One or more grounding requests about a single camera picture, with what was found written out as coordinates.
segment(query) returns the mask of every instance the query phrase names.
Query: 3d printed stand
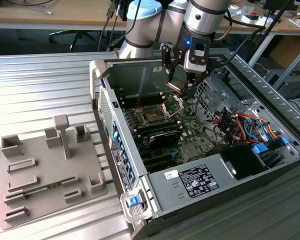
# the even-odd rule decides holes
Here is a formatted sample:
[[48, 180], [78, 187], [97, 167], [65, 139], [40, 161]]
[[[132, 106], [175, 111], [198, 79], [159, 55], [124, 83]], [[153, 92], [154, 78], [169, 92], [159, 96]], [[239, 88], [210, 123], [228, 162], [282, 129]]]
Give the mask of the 3d printed stand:
[[107, 193], [85, 125], [53, 118], [45, 136], [1, 138], [0, 226], [7, 229]]

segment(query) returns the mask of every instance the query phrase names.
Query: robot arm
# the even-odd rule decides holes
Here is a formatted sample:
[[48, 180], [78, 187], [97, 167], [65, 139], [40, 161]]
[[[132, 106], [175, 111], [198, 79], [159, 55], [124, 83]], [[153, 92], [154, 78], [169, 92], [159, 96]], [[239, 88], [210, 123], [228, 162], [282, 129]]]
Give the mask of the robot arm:
[[[230, 1], [174, 0], [167, 10], [162, 10], [157, 1], [142, 0], [135, 26], [126, 35], [119, 58], [149, 58], [154, 42], [165, 43], [161, 50], [162, 65], [169, 71], [167, 85], [182, 93], [183, 84], [172, 82], [177, 65], [183, 66], [192, 84], [202, 82], [217, 67], [216, 62], [209, 59], [209, 50]], [[127, 30], [133, 25], [138, 3], [135, 0], [129, 5]], [[171, 50], [175, 57], [173, 62]]]
[[[139, 1], [131, 2], [127, 14], [126, 29], [132, 28]], [[167, 10], [154, 0], [142, 0], [131, 32], [125, 36], [120, 48], [119, 58], [150, 58], [153, 44], [177, 42], [182, 22], [185, 18], [187, 0], [174, 0]]]

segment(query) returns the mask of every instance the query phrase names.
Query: floor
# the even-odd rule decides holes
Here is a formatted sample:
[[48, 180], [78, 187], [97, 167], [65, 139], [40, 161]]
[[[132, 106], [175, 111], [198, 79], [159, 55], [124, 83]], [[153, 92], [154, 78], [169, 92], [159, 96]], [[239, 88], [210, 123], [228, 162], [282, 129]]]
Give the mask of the floor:
[[[58, 32], [58, 30], [22, 30], [23, 39], [18, 39], [14, 29], [0, 29], [0, 55], [27, 55], [27, 54], [53, 54], [53, 53], [69, 53], [70, 45], [72, 44], [75, 35], [60, 35], [54, 38], [54, 43], [48, 41], [50, 33]], [[90, 32], [95, 38], [99, 38], [99, 32]], [[121, 32], [115, 32], [114, 37], [120, 37]], [[110, 32], [107, 32], [102, 40], [100, 48], [105, 51], [107, 47], [107, 39], [109, 39]], [[231, 51], [237, 47], [246, 38], [246, 35], [230, 34], [225, 42], [214, 42], [213, 48], [229, 48]], [[245, 58], [251, 47], [254, 46], [252, 42], [244, 45], [239, 51], [239, 54]], [[96, 52], [98, 44], [92, 40], [82, 37], [76, 43], [74, 52]], [[281, 68], [270, 57], [262, 57], [255, 65], [255, 69], [261, 74], [267, 73], [266, 69]]]

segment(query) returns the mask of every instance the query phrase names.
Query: power supply label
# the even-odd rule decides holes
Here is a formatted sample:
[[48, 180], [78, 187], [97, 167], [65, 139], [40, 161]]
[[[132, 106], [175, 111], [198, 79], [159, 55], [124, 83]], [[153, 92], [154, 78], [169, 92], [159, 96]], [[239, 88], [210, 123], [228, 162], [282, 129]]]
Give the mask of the power supply label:
[[179, 177], [191, 198], [219, 188], [214, 176], [205, 164], [181, 171]]

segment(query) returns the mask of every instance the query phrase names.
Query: office chair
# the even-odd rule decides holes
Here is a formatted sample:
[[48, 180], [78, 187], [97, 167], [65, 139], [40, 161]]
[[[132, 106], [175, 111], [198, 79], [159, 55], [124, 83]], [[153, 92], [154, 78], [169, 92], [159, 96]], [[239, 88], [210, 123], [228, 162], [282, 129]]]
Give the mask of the office chair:
[[95, 38], [88, 32], [95, 32], [95, 31], [82, 31], [82, 30], [63, 30], [63, 31], [57, 31], [49, 34], [49, 42], [54, 43], [54, 37], [60, 36], [60, 35], [67, 35], [67, 34], [75, 34], [73, 42], [70, 46], [70, 51], [72, 52], [75, 48], [75, 45], [78, 41], [78, 39], [82, 39], [83, 36], [87, 37], [88, 39], [94, 41], [95, 43], [99, 42], [98, 38]]

